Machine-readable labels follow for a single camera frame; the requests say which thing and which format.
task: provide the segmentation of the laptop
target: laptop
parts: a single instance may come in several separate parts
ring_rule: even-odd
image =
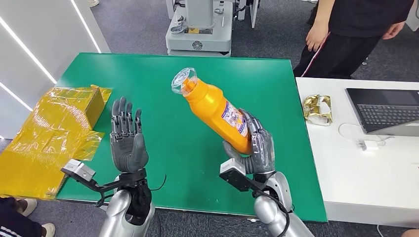
[[[363,131],[370,135],[419,137],[419,91],[347,88]]]

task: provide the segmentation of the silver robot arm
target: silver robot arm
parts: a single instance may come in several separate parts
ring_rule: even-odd
[[[110,143],[112,160],[121,172],[114,182],[98,185],[95,171],[84,163],[71,159],[62,169],[64,173],[91,190],[100,193],[96,206],[112,197],[99,237],[145,237],[153,219],[155,207],[147,184],[145,165],[148,154],[141,129],[141,110],[132,114],[132,103],[122,97],[113,103]],[[111,195],[106,192],[114,190]]]
[[[277,194],[278,201],[288,212],[288,227],[283,236],[286,237],[314,237],[301,219],[292,212],[292,201],[288,181],[281,172],[275,172],[268,178],[267,189]],[[254,212],[259,220],[265,223],[272,236],[277,237],[284,231],[287,214],[280,210],[279,205],[270,197],[259,195],[254,200]]]
[[[230,159],[221,164],[220,177],[241,192],[253,190],[254,212],[273,237],[314,237],[292,211],[291,191],[285,175],[275,170],[272,135],[254,116],[244,110],[241,112],[248,125],[252,154],[242,157],[224,141],[224,150]]]
[[[150,203],[149,213],[142,225],[132,224],[132,216],[126,218],[131,204],[131,194],[119,190],[114,194],[106,210],[106,219],[100,229],[99,237],[145,237],[154,216],[154,205]]]

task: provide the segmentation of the gray carpet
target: gray carpet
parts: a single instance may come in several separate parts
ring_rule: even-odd
[[[309,29],[305,23],[308,2],[262,0],[256,28],[249,18],[234,23],[232,54],[240,57],[289,58],[295,66]],[[92,12],[114,53],[167,53],[165,34],[169,26],[164,0],[101,0]],[[404,29],[395,39],[382,41],[357,79],[419,81],[419,33]],[[9,141],[0,140],[0,151]],[[95,237],[105,212],[92,205],[40,201],[30,216],[40,223],[56,225],[56,237]],[[330,221],[307,223],[317,237],[379,237],[374,225]],[[405,228],[382,226],[384,237],[399,237]],[[157,210],[149,237],[266,237],[260,222],[243,218]]]

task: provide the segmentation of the green tabletop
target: green tabletop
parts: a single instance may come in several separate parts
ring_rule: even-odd
[[[94,130],[105,132],[92,161],[99,184],[119,174],[109,144],[112,102],[125,96],[141,108],[150,160],[146,166],[157,207],[254,215],[250,192],[241,193],[219,178],[228,157],[222,139],[195,115],[186,100],[171,91],[173,77],[194,67],[204,82],[219,87],[234,106],[260,119],[273,135],[276,169],[290,184],[296,213],[303,220],[327,221],[316,168],[289,60],[175,57],[81,53],[57,86],[91,84],[113,88]],[[68,179],[58,199],[97,201],[100,195]]]

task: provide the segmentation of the white stripe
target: white stripe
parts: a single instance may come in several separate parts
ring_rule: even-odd
[[[14,40],[20,45],[20,47],[32,58],[33,62],[45,73],[45,75],[52,81],[52,83],[57,84],[57,81],[52,77],[52,75],[46,70],[46,68],[40,63],[40,61],[35,57],[35,55],[26,47],[26,45],[19,39],[19,37],[13,32],[13,30],[6,24],[5,21],[0,17],[0,24],[4,29],[14,38]]]
[[[314,56],[311,58],[310,63],[307,65],[307,68],[305,69],[304,73],[301,75],[301,77],[304,77],[305,73],[308,71],[308,69],[310,68],[311,64],[313,63],[314,59],[316,58],[317,54],[319,54],[320,50],[322,50],[324,44],[317,50],[317,52],[314,54]]]
[[[16,234],[16,232],[14,232],[14,231],[12,231],[12,230],[9,230],[8,228],[6,228],[6,227],[4,227],[4,226],[2,226],[0,229],[2,229],[2,230],[4,230],[4,231],[7,231],[7,232],[11,233],[12,235],[14,235],[14,236],[16,236],[16,237],[21,237],[20,235]]]
[[[96,40],[94,39],[94,37],[93,37],[93,35],[92,35],[92,33],[90,32],[90,29],[89,29],[89,27],[87,26],[87,24],[86,24],[86,21],[84,20],[84,18],[83,18],[83,16],[82,16],[82,14],[80,13],[80,10],[79,10],[79,8],[77,7],[77,5],[76,5],[76,3],[74,2],[74,0],[71,0],[71,3],[73,4],[73,7],[74,7],[74,9],[76,10],[76,12],[77,12],[77,15],[79,15],[79,18],[80,18],[80,20],[82,21],[82,23],[83,23],[83,25],[84,25],[84,28],[86,28],[86,31],[87,31],[87,33],[89,34],[89,36],[90,36],[90,39],[92,40],[92,42],[93,42],[93,44],[94,44],[94,46],[96,47],[96,49],[97,49],[97,52],[98,53],[102,53],[102,51],[100,51],[100,48],[99,48],[99,46],[97,45],[97,43],[96,43]]]
[[[0,232],[0,236],[4,236],[4,237],[14,237],[14,236],[8,235],[8,234],[6,234],[6,233],[4,233],[4,232]]]
[[[15,93],[13,93],[11,90],[9,90],[9,88],[7,88],[5,85],[3,85],[3,83],[0,82],[0,87],[3,88],[5,91],[7,91],[11,96],[13,96],[13,98],[15,98],[17,101],[19,101],[19,103],[21,103],[23,106],[26,107],[26,109],[28,109],[29,111],[33,111],[31,107],[29,107],[29,105],[27,105],[25,102],[23,102],[23,100],[21,100]]]

